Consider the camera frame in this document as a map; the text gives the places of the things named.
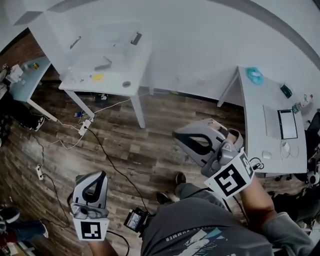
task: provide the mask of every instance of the white table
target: white table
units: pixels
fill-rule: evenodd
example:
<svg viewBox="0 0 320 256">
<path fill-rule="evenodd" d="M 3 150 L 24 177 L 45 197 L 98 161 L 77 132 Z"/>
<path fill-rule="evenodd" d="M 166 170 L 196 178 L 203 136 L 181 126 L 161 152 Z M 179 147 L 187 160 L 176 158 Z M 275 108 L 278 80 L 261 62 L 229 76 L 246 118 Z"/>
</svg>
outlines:
<svg viewBox="0 0 320 256">
<path fill-rule="evenodd" d="M 34 63 L 39 65 L 38 69 L 34 68 Z M 40 83 L 41 78 L 44 76 L 51 63 L 47 57 L 40 57 L 30 61 L 23 63 L 20 67 L 24 70 L 24 66 L 27 65 L 29 67 L 28 70 L 24 71 L 21 80 L 16 83 L 12 83 L 10 85 L 10 93 L 16 101 L 27 102 L 40 113 L 53 120 L 57 121 L 52 114 L 48 113 L 38 104 L 36 104 L 33 100 L 31 100 L 31 96 L 34 93 L 36 87 Z"/>
<path fill-rule="evenodd" d="M 280 139 L 267 136 L 266 121 L 263 105 L 275 110 L 291 109 L 295 96 L 289 99 L 280 90 L 280 84 L 264 77 L 263 85 L 253 84 L 246 75 L 246 69 L 238 66 L 229 85 L 220 97 L 217 106 L 220 107 L 228 91 L 239 81 L 245 116 L 245 152 L 249 159 L 257 157 L 264 163 L 264 169 L 256 170 L 261 173 L 274 174 L 298 174 L 307 172 L 307 147 L 305 129 L 301 112 L 294 115 L 298 138 L 287 139 L 291 155 L 288 158 L 281 157 Z M 263 151 L 272 154 L 271 159 L 262 157 Z"/>
<path fill-rule="evenodd" d="M 140 104 L 138 89 L 144 81 L 144 75 L 150 59 L 151 51 L 151 44 L 145 42 L 140 48 L 140 53 L 135 57 L 131 65 L 131 69 L 128 72 L 112 72 L 110 71 L 112 70 L 111 67 L 109 71 L 92 72 L 92 76 L 95 74 L 103 74 L 103 78 L 101 80 L 93 80 L 88 76 L 82 82 L 74 82 L 71 81 L 70 78 L 66 78 L 60 84 L 59 89 L 64 90 L 91 118 L 94 118 L 95 114 L 84 104 L 75 92 L 128 96 L 131 99 L 140 127 L 145 128 L 146 124 Z M 129 81 L 131 85 L 129 87 L 124 87 L 123 83 L 127 81 Z"/>
</svg>

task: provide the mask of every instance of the shoe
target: shoe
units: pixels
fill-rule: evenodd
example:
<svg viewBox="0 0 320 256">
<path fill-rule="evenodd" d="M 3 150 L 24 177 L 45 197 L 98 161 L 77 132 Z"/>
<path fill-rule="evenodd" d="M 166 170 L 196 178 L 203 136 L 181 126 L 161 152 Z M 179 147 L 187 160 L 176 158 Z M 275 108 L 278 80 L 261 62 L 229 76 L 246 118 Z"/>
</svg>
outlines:
<svg viewBox="0 0 320 256">
<path fill-rule="evenodd" d="M 40 117 L 39 120 L 38 120 L 38 126 L 34 130 L 36 132 L 39 131 L 41 126 L 44 124 L 44 122 L 45 122 L 45 117 L 44 116 Z"/>
<path fill-rule="evenodd" d="M 6 223 L 15 222 L 20 217 L 20 211 L 15 207 L 0 210 L 0 219 Z"/>
<path fill-rule="evenodd" d="M 175 176 L 175 183 L 176 185 L 180 185 L 182 183 L 186 183 L 187 182 L 187 178 L 184 175 L 183 172 L 178 172 L 177 175 Z"/>
<path fill-rule="evenodd" d="M 165 193 L 156 193 L 156 200 L 160 205 L 172 202 L 172 200 Z"/>
<path fill-rule="evenodd" d="M 42 223 L 42 226 L 44 227 L 44 230 L 45 230 L 44 233 L 43 233 L 43 236 L 44 236 L 45 238 L 49 238 L 49 233 L 48 233 L 48 230 L 47 230 L 45 224 Z"/>
</svg>

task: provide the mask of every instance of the yellow object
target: yellow object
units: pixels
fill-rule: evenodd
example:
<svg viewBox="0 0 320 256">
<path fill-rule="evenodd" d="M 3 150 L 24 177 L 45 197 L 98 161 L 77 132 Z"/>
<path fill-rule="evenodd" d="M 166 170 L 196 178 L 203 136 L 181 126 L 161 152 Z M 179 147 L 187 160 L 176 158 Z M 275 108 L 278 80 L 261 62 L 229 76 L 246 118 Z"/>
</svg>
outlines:
<svg viewBox="0 0 320 256">
<path fill-rule="evenodd" d="M 101 80 L 103 78 L 104 78 L 104 74 L 99 73 L 99 74 L 94 74 L 93 77 L 92 77 L 92 80 L 93 81 L 97 81 L 97 80 Z"/>
</svg>

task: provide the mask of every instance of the wooden floor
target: wooden floor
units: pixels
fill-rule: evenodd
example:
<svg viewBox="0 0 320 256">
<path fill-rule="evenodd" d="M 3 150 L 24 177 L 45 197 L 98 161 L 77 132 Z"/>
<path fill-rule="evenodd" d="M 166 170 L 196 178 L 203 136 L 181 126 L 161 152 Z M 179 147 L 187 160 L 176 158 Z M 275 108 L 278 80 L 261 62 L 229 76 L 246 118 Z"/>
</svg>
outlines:
<svg viewBox="0 0 320 256">
<path fill-rule="evenodd" d="M 80 111 L 79 107 L 63 91 L 58 90 L 58 85 L 40 86 L 32 99 L 62 123 L 80 128 L 79 119 L 73 117 L 74 112 Z M 100 109 L 93 97 L 83 96 L 82 99 L 93 111 Z M 110 99 L 110 104 L 125 99 L 115 96 Z M 139 128 L 130 101 L 99 112 L 91 129 L 115 166 L 136 184 L 149 211 L 153 212 L 158 205 L 155 192 L 172 193 L 177 171 L 183 171 L 189 182 L 204 186 L 199 166 L 174 143 L 172 130 L 192 121 L 214 118 L 228 128 L 238 129 L 245 136 L 245 120 L 241 108 L 218 108 L 215 103 L 184 96 L 159 93 L 142 96 L 140 100 L 145 129 Z M 35 171 L 42 155 L 41 147 L 32 135 L 43 145 L 61 139 L 66 146 L 71 146 L 80 138 L 76 130 L 53 121 L 46 121 L 39 132 L 31 132 L 14 122 L 9 139 L 0 148 L 1 200 L 19 207 L 24 220 L 45 218 L 64 225 L 66 220 L 51 181 L 47 177 L 39 181 Z M 59 143 L 47 146 L 44 157 L 43 172 L 54 179 L 65 211 L 68 211 L 66 199 L 77 175 L 100 170 L 107 173 L 109 229 L 127 238 L 129 255 L 140 255 L 141 239 L 123 223 L 129 209 L 137 206 L 143 208 L 141 199 L 129 182 L 112 168 L 95 137 L 87 132 L 80 143 L 69 150 Z M 267 190 L 278 192 L 296 192 L 303 186 L 295 179 L 275 182 L 273 178 L 266 178 L 261 182 Z M 239 214 L 239 209 L 233 207 L 232 210 Z M 68 218 L 70 227 L 60 228 L 48 223 L 49 239 L 39 237 L 33 240 L 34 246 L 43 255 L 91 255 L 86 243 L 78 241 L 69 214 Z M 107 238 L 120 256 L 125 255 L 127 247 L 120 238 L 109 234 Z"/>
</svg>

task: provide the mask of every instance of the table leg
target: table leg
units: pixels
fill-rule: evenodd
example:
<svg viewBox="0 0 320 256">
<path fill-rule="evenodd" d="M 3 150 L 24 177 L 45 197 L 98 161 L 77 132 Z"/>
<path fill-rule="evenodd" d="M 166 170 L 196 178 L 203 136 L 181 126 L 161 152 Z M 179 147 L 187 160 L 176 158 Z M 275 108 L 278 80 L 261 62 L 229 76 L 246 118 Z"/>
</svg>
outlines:
<svg viewBox="0 0 320 256">
<path fill-rule="evenodd" d="M 226 87 L 226 89 L 224 90 L 222 95 L 220 96 L 219 101 L 216 104 L 217 107 L 221 107 L 222 104 L 225 102 L 226 95 L 227 95 L 228 91 L 230 90 L 230 88 L 234 85 L 234 82 L 236 81 L 238 76 L 239 76 L 239 72 L 238 72 L 238 67 L 237 67 L 232 79 L 230 80 L 230 82 L 228 84 L 228 86 Z"/>
<path fill-rule="evenodd" d="M 29 103 L 32 107 L 34 107 L 36 110 L 38 110 L 40 113 L 44 114 L 47 118 L 51 119 L 52 121 L 56 122 L 58 120 L 56 117 L 45 111 L 42 107 L 40 107 L 31 99 L 28 99 L 26 102 Z"/>
<path fill-rule="evenodd" d="M 69 97 L 71 99 L 74 100 L 75 103 L 77 103 L 77 105 L 88 114 L 89 117 L 94 118 L 95 117 L 95 113 L 93 113 L 90 108 L 87 107 L 86 104 L 84 104 L 84 102 L 76 95 L 76 93 L 72 90 L 64 90 L 66 92 L 66 94 L 69 95 Z"/>
<path fill-rule="evenodd" d="M 140 104 L 140 99 L 138 93 L 135 96 L 130 97 L 133 109 L 136 115 L 136 118 L 138 119 L 139 125 L 141 128 L 146 127 L 145 119 L 144 119 L 144 114 L 142 112 L 141 104 Z"/>
</svg>

